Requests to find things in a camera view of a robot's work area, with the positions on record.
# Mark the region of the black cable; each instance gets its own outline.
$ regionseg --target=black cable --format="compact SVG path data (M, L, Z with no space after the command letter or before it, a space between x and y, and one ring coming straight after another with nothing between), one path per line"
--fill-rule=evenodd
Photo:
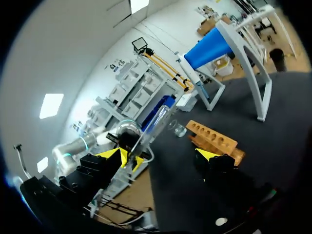
M129 212L126 212L126 211L122 211L122 210L120 210L119 208L117 208L117 207L113 207L113 206L109 206L108 204L105 204L105 205L106 205L106 206L108 206L108 207L110 207L110 208L112 208L113 210L116 210L116 211L122 212L122 213L127 214L127 215L132 215L132 216L137 215L137 214L132 214L132 213L129 213Z
M142 211L138 211L138 210L136 210L136 209L134 209L134 208L130 208L130 207L128 207L128 206L125 206L125 205L123 205L123 204L115 203L115 202L113 202L113 201L107 200L107 199L105 199L105 198L103 198L103 197L102 197L102 199L106 200L107 203L112 203L113 205L116 205L116 206L119 206L119 207L123 207L123 208L125 208L125 209L127 209L127 210L129 210L129 211L133 211L133 212L136 212L136 213L142 212Z
M122 227L121 225L119 225L119 224L113 222L111 219L109 219L107 216L105 216L105 215L104 215L103 213L101 213L100 211L98 211L98 214L101 215L101 216L103 216L105 219L109 220L112 224L115 224L116 226L119 226L119 227L121 227L121 228L123 228L123 229L126 229L125 227Z

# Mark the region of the cardboard box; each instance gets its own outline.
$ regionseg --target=cardboard box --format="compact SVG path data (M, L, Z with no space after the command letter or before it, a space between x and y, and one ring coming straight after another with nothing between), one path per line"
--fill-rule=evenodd
M231 23L232 23L232 21L230 20L230 18L227 17L227 16L222 16L222 17L221 17L221 20L224 21L224 22L226 22L227 24L231 24Z
M231 23L231 20L227 16L221 17L221 20L226 22L227 24ZM200 23L200 27L197 29L197 32L205 36L215 27L216 21L212 17L210 19L205 19L202 23Z
M215 19L205 19L202 23L200 23L200 27L197 29L197 32L204 36L215 27L215 23Z
M228 64L228 61L226 61L225 58L220 58L217 61L214 61L215 67L217 70L225 67Z

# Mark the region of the dark gray mat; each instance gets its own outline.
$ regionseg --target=dark gray mat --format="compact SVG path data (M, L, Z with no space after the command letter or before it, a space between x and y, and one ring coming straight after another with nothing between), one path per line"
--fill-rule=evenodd
M264 123L256 110L245 79L224 82L226 89L212 112L199 100L189 112L174 118L187 124L202 123L238 142L246 152L240 169L259 182L283 190L291 187L312 127L312 78L306 73L272 74L271 102ZM194 146L187 138L164 130L152 144L156 155L150 164L151 183L162 231L219 233L219 217L231 218L231 209L218 202L193 166Z

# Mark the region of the wooden floor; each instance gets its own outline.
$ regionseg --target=wooden floor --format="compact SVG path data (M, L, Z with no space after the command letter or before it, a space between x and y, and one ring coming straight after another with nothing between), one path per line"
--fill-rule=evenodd
M297 59L294 58L293 55L291 55L292 51L290 46L288 45L288 42L283 35L283 32L281 28L279 27L279 24L277 23L275 18L270 18L272 21L272 24L275 26L277 30L277 35L272 35L274 44L271 45L269 42L265 42L265 46L267 47L268 52L271 51L274 48L280 48L284 51L284 54L287 55L286 60L286 66L288 71L299 71L299 72L309 72L311 71L310 61L307 57L306 51L296 33L292 25L288 22L287 18L282 14L282 12L277 9L277 14L281 18L282 22L285 25L286 30L288 31L290 38L293 42ZM240 65L236 59L231 61L234 65L234 72L226 77L221 77L217 75L217 79L219 80L229 80L233 78L242 78L244 77L244 71L240 68ZM276 72L276 69L274 67L274 64L271 59L268 59L268 62L265 64L265 67L268 71L268 73ZM122 192L119 196L117 196L114 200L115 203L120 203L123 205L126 205L128 207L137 209L137 210L143 210L147 211L148 208L154 209L154 200L152 195L152 189L151 189L151 182L150 182L150 176L149 176L149 169L145 170L138 178L137 180L126 189L124 192ZM100 213L105 215L107 218L112 220L115 223L121 223L125 220L129 219L131 216L127 214L123 214L121 212L117 212L109 207L104 207L100 209Z
M286 66L287 66L287 70L288 71L297 71L297 72L309 72L311 71L311 65L310 65L310 61L309 58L307 56L307 53L302 45L302 42L299 38L299 36L297 35L295 29L293 28L293 26L291 25L291 23L288 21L287 17L281 12L280 9L276 10L277 15L280 17L280 19L282 20L288 34L289 37L291 38L291 41L293 43L297 58L295 59L295 57L293 56L293 52L288 44L288 41L281 29L281 27L279 26L279 23L277 22L277 20L275 19L275 17L270 17L269 19L271 20L272 24L274 25L277 34L275 35L274 33L270 34L270 36L272 37L272 40L274 42L274 44L270 44L267 40L267 38L265 36L262 37L262 39L264 39L265 41L263 42L263 44L265 45L265 47L267 48L268 51L268 62L264 64L267 72L270 73L274 73L276 72L276 68L274 66L273 61L269 58L269 52L272 49L275 48L279 48L282 49L284 54L285 54L285 62L286 62ZM232 65L234 66L234 71L231 75L229 76L225 76L225 77L221 77L220 75L216 75L215 77L220 80L229 80L229 79L234 79L234 78L242 78L245 77L244 71L241 69L240 64L238 62L238 59L234 58L233 60L231 60ZM258 73L259 70L258 68L255 66L253 68L254 73Z

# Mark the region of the white wall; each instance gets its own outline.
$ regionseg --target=white wall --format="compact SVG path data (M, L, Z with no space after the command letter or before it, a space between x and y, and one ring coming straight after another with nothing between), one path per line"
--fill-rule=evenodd
M66 121L61 142L71 141L78 136L70 126L83 118L82 116L86 116L92 103L95 103L94 99L96 97L108 97L113 87L117 84L114 75L110 76L104 68L115 59L134 61L137 58L133 53L133 46L131 44L137 38L144 37L148 46L154 49L157 55L161 56L176 70L184 74L176 62L177 57L173 52L179 51L180 53L186 53L202 38L197 33L197 28L204 20L204 17L196 12L195 9L204 4L207 4L207 1L182 0L173 3L143 20L117 41L99 60L81 89Z
M128 0L119 2L45 0L22 27L0 86L0 138L12 173L25 179L13 150L21 143L31 175L38 174L37 162L48 156L43 174L53 176L51 150L83 83L107 50L148 15L145 8L117 25L131 12ZM63 102L56 116L39 119L46 93L63 93Z

